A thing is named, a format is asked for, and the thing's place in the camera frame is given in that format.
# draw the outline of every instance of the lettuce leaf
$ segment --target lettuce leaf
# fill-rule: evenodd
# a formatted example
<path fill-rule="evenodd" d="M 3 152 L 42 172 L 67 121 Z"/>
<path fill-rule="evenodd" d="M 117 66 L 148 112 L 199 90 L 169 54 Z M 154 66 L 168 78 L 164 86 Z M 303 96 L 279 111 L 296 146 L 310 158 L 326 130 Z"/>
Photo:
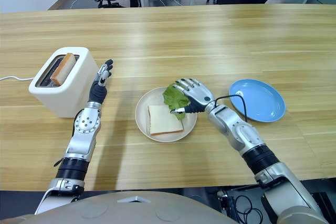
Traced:
<path fill-rule="evenodd" d="M 163 92 L 164 103 L 169 106 L 170 110 L 175 110 L 178 108 L 185 107 L 189 104 L 189 99 L 179 90 L 170 84 L 167 89 Z M 181 120 L 185 117 L 185 114 L 177 114 L 177 119 Z"/>

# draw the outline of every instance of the white bread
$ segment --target white bread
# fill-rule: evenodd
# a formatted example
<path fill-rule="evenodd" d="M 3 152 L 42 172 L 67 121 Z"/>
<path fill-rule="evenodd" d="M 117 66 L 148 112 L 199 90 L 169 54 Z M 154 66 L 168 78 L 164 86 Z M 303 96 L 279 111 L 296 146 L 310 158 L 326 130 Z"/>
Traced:
<path fill-rule="evenodd" d="M 63 60 L 59 64 L 59 66 L 56 68 L 55 72 L 52 73 L 50 77 L 50 79 L 54 82 L 54 84 L 56 84 L 57 86 L 61 86 L 67 79 L 75 63 L 76 63 L 75 56 L 70 52 L 67 53 L 67 55 L 64 56 Z"/>
<path fill-rule="evenodd" d="M 168 105 L 148 106 L 150 116 L 150 135 L 182 132 L 182 122 L 170 113 Z"/>

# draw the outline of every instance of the blue plate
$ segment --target blue plate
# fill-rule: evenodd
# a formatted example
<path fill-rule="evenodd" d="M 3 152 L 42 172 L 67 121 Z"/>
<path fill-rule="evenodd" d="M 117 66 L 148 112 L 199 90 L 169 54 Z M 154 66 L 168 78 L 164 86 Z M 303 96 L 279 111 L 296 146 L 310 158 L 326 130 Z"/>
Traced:
<path fill-rule="evenodd" d="M 229 94 L 241 95 L 246 104 L 247 117 L 258 122 L 274 122 L 283 117 L 286 104 L 281 94 L 270 85 L 253 79 L 234 82 Z M 244 106 L 239 97 L 231 97 L 233 106 L 244 114 Z"/>

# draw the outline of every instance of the beige plate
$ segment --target beige plate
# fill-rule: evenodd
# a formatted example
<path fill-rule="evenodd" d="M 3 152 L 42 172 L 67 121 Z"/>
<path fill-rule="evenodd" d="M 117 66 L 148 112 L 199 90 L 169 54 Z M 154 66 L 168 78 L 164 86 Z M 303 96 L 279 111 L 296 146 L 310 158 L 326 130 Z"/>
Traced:
<path fill-rule="evenodd" d="M 135 121 L 137 122 L 136 124 L 138 125 L 140 131 L 150 139 L 164 143 L 174 142 L 187 136 L 189 132 L 194 128 L 197 119 L 196 113 L 186 114 L 185 118 L 182 119 L 184 129 L 183 132 L 151 136 L 149 131 L 150 119 L 148 106 L 164 104 L 162 94 L 166 90 L 166 88 L 167 87 L 161 87 L 148 91 L 142 98 L 140 98 L 135 108 Z"/>

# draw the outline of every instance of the black rubber joint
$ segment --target black rubber joint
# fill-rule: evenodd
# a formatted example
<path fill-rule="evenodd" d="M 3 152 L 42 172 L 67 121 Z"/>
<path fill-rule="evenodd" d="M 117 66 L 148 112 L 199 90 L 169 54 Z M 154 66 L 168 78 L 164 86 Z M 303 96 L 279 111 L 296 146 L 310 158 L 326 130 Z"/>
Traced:
<path fill-rule="evenodd" d="M 84 181 L 89 162 L 77 158 L 63 158 L 56 178 L 69 178 Z"/>
<path fill-rule="evenodd" d="M 266 144 L 256 146 L 243 154 L 243 159 L 254 174 L 280 162 Z"/>

